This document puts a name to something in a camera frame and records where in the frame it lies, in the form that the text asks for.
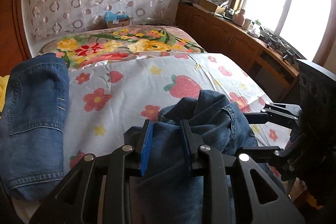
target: floral blanket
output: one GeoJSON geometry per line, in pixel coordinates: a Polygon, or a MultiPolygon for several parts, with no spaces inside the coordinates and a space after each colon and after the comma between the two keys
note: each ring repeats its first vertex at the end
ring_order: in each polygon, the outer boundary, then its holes
{"type": "Polygon", "coordinates": [[[187,33],[175,27],[132,25],[67,35],[44,45],[39,54],[54,52],[68,69],[104,61],[122,60],[139,52],[205,52],[187,33]]]}

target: cabinet door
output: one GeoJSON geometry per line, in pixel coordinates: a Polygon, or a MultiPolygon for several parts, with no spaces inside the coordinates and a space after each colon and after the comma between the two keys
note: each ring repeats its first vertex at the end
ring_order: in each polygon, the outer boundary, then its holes
{"type": "Polygon", "coordinates": [[[176,12],[176,25],[185,32],[190,31],[191,14],[185,5],[178,5],[176,12]]]}
{"type": "Polygon", "coordinates": [[[207,45],[205,50],[207,52],[221,53],[228,55],[228,42],[230,39],[229,30],[226,28],[226,24],[220,19],[217,19],[216,22],[213,22],[211,26],[209,38],[207,40],[207,45]]]}
{"type": "Polygon", "coordinates": [[[228,57],[244,71],[248,71],[253,63],[256,49],[239,37],[231,36],[228,57]]]}
{"type": "Polygon", "coordinates": [[[192,15],[192,28],[190,30],[190,35],[195,41],[204,47],[206,50],[207,40],[210,33],[209,20],[206,18],[206,13],[194,14],[192,15]]]}

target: white bedsheet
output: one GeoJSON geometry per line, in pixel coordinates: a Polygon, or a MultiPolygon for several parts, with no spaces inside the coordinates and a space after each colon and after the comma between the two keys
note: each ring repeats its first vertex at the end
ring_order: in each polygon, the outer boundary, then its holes
{"type": "MultiPolygon", "coordinates": [[[[182,97],[198,97],[200,89],[226,94],[243,112],[260,112],[265,102],[271,102],[222,54],[158,54],[143,52],[129,57],[136,58],[133,60],[105,61],[69,73],[70,103],[63,133],[65,173],[87,153],[112,153],[124,144],[123,133],[131,126],[142,126],[147,118],[155,121],[160,109],[182,97]]],[[[285,148],[289,140],[287,128],[272,123],[251,127],[259,146],[285,148]]]]}

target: bed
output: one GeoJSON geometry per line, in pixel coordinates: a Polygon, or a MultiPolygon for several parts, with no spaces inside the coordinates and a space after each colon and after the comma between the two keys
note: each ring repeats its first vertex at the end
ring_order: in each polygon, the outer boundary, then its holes
{"type": "MultiPolygon", "coordinates": [[[[66,36],[45,45],[67,63],[69,109],[63,133],[67,173],[85,154],[102,156],[124,144],[123,133],[156,121],[160,109],[201,89],[215,90],[242,112],[260,112],[270,98],[232,60],[206,53],[175,27],[128,26],[66,36]]],[[[251,125],[259,146],[285,148],[290,130],[251,125]]],[[[27,223],[39,203],[13,200],[27,223]]]]}

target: jeans pocket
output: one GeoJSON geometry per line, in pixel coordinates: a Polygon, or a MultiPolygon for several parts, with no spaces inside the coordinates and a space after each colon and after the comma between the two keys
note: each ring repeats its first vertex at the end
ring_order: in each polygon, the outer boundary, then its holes
{"type": "Polygon", "coordinates": [[[63,131],[68,105],[67,68],[42,63],[23,71],[16,79],[8,110],[9,135],[37,127],[63,131]]]}

